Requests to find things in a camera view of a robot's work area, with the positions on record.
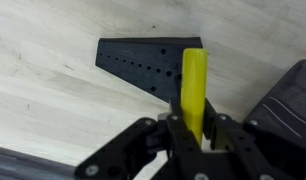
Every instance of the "wood grain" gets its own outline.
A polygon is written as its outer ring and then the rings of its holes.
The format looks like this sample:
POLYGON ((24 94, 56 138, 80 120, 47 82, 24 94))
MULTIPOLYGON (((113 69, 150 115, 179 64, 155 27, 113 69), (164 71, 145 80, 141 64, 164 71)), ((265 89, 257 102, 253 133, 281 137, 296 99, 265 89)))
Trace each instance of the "wood grain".
POLYGON ((201 36, 207 96, 240 121, 306 58, 306 0, 0 1, 0 147, 77 165, 167 111, 94 65, 99 38, 159 36, 201 36))

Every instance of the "screw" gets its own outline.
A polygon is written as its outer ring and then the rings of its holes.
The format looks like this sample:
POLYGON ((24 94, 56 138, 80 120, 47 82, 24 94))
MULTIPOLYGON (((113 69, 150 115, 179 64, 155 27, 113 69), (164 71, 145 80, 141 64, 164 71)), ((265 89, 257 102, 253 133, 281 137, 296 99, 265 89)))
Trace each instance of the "screw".
POLYGON ((274 180, 274 178, 268 174, 261 174, 260 180, 274 180))
POLYGON ((258 123, 256 120, 254 120, 254 119, 252 119, 252 120, 250 121, 250 123, 251 123, 252 125, 254 125, 254 126, 256 126, 256 125, 259 124, 259 123, 258 123))
POLYGON ((179 117, 177 116, 177 115, 173 115, 172 117, 171 117, 173 120, 178 120, 179 119, 179 117))
POLYGON ((85 174, 89 177, 95 176, 99 172, 99 167, 95 164, 90 165, 89 167, 86 168, 85 174))
POLYGON ((207 175, 205 175, 204 173, 197 173, 194 176, 194 180, 209 180, 209 177, 207 177, 207 175))
POLYGON ((220 115, 220 119, 223 120, 223 121, 225 121, 225 120, 227 119, 227 117, 226 117, 225 115, 222 114, 222 115, 220 115))
POLYGON ((151 120, 149 120, 149 119, 145 121, 145 124, 146 124, 146 125, 151 125, 152 123, 153 123, 153 122, 152 122, 151 120))

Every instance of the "black triangular plate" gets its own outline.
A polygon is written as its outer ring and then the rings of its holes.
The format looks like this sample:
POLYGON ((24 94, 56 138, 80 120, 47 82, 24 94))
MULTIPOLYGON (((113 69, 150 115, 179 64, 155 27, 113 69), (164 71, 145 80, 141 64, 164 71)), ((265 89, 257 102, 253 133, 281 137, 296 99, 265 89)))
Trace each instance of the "black triangular plate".
POLYGON ((100 39, 96 66, 168 102, 177 97, 185 48, 203 48, 201 39, 100 39))

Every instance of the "yellow object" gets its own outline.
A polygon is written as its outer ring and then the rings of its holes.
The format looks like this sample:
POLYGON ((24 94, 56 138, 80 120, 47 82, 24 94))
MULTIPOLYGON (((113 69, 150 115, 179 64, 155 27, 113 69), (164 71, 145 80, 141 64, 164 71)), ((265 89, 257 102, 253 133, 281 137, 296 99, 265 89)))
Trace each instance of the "yellow object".
POLYGON ((184 121, 199 143, 202 143, 205 107, 207 52, 204 49, 184 50, 181 108, 184 121))

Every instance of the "light wood table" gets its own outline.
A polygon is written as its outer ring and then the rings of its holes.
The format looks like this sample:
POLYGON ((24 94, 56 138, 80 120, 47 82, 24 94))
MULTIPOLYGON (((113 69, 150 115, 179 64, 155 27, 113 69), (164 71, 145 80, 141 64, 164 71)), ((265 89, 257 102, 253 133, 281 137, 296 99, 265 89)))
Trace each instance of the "light wood table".
POLYGON ((0 147, 77 165, 167 111, 94 65, 99 38, 161 36, 202 38, 207 96, 240 121, 306 58, 306 0, 0 0, 0 147))

